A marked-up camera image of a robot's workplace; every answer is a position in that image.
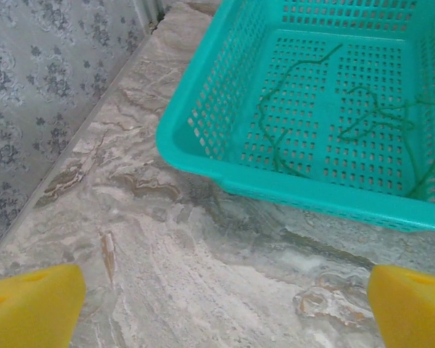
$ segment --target marble countertop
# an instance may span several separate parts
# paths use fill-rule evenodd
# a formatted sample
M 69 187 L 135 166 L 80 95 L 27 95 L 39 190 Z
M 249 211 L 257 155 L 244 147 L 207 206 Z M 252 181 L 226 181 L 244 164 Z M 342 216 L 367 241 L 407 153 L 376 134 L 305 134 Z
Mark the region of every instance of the marble countertop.
M 170 9 L 0 246 L 0 277 L 81 266 L 88 293 L 71 347 L 383 347 L 370 270 L 435 274 L 435 233 L 231 196 L 158 155 L 155 129 L 214 10 Z

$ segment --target yellow sponge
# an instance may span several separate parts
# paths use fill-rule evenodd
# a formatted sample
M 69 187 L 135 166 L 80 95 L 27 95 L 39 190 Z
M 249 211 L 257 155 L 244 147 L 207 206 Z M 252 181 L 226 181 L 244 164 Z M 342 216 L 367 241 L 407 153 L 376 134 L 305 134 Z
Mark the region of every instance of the yellow sponge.
M 368 297 L 387 348 L 435 348 L 435 276 L 375 266 Z
M 85 294 L 76 265 L 0 281 L 0 348 L 67 348 Z

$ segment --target basket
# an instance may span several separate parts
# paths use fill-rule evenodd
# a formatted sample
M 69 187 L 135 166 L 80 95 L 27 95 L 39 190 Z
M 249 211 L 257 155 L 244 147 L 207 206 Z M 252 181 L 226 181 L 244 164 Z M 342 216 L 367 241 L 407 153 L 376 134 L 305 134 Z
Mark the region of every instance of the basket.
M 435 0 L 223 0 L 157 147 L 232 194 L 435 231 Z

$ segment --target gray patterned wall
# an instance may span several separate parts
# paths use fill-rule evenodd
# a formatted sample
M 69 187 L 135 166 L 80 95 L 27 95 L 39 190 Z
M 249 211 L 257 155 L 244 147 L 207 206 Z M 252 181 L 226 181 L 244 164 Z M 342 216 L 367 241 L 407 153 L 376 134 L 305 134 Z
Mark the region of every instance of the gray patterned wall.
M 141 1 L 0 0 L 0 238 L 145 37 Z

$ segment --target wall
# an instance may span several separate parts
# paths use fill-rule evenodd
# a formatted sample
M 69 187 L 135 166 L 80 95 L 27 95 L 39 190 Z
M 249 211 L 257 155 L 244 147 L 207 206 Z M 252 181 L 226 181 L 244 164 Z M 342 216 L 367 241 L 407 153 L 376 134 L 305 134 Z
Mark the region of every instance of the wall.
M 146 37 L 153 3 L 0 0 L 0 238 Z

